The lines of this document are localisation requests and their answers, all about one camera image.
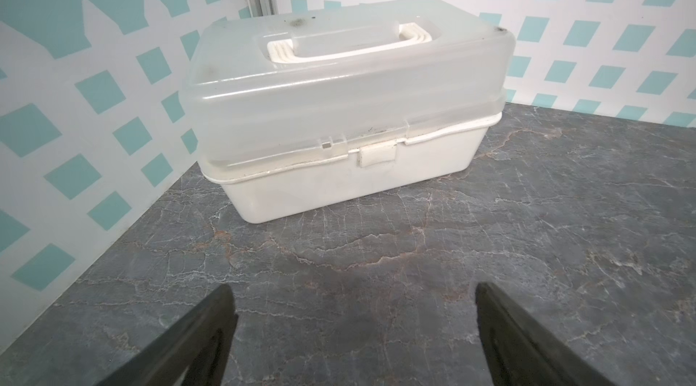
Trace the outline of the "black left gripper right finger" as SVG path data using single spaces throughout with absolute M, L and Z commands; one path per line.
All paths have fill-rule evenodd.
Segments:
M 478 334 L 496 385 L 611 385 L 500 287 L 477 284 Z

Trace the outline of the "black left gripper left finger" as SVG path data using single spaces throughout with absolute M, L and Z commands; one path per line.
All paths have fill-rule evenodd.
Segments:
M 228 284 L 218 286 L 101 385 L 219 385 L 239 315 Z

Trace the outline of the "white plastic storage case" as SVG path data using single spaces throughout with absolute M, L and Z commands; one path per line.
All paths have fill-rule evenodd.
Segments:
M 515 46 L 442 0 L 217 22 L 179 100 L 202 174 L 259 224 L 466 170 Z

